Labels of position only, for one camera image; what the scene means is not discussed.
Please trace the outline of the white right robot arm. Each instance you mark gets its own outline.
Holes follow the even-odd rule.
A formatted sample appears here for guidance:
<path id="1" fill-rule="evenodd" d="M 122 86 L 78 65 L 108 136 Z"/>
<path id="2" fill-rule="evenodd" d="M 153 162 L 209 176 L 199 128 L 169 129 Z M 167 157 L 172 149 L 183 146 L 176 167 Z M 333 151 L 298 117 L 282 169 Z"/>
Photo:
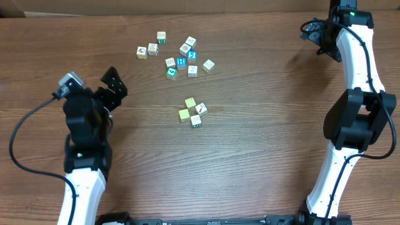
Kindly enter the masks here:
<path id="1" fill-rule="evenodd" d="M 391 114 L 397 100 L 378 76 L 373 28 L 372 14 L 350 4 L 333 5 L 326 20 L 301 26 L 301 37 L 317 44 L 318 54 L 342 63 L 346 90 L 324 119 L 327 152 L 299 224 L 350 224 L 350 216 L 339 216 L 338 208 L 354 166 L 361 158 L 385 159 L 396 147 Z"/>

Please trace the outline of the yellow G block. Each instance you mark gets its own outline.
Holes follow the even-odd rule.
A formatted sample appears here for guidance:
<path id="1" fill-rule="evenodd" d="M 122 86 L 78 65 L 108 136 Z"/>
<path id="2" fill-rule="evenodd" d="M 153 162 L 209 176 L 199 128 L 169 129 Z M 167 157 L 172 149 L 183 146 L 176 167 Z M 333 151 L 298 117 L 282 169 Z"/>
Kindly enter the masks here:
<path id="1" fill-rule="evenodd" d="M 193 97 L 190 97 L 190 98 L 185 100 L 185 105 L 186 105 L 188 110 L 193 110 L 196 107 L 197 104 L 195 102 L 195 99 Z"/>

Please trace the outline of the yellow top block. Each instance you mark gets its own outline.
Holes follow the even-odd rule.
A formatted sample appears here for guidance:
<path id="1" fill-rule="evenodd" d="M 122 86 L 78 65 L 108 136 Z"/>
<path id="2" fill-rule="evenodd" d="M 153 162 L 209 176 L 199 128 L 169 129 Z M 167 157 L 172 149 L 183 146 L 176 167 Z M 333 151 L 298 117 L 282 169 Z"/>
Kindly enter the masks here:
<path id="1" fill-rule="evenodd" d="M 179 118 L 180 118 L 182 123 L 185 122 L 185 121 L 190 120 L 190 117 L 191 116 L 190 116 L 190 113 L 189 113 L 188 109 L 179 110 Z"/>

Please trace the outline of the white block green B side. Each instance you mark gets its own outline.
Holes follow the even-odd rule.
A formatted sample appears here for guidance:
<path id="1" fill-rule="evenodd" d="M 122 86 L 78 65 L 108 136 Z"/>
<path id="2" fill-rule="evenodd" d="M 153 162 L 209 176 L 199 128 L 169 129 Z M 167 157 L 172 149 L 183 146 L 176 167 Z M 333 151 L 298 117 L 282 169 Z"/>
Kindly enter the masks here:
<path id="1" fill-rule="evenodd" d="M 194 115 L 190 117 L 191 124 L 193 128 L 201 127 L 202 126 L 202 121 L 200 115 Z"/>

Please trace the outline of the white block number 3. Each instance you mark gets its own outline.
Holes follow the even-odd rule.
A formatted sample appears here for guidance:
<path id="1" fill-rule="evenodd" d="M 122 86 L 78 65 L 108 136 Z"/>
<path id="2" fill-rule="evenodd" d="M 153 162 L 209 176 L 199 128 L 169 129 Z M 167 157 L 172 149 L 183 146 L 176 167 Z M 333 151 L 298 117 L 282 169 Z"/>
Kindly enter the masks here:
<path id="1" fill-rule="evenodd" d="M 198 77 L 198 67 L 197 66 L 188 66 L 187 74 L 189 78 Z"/>

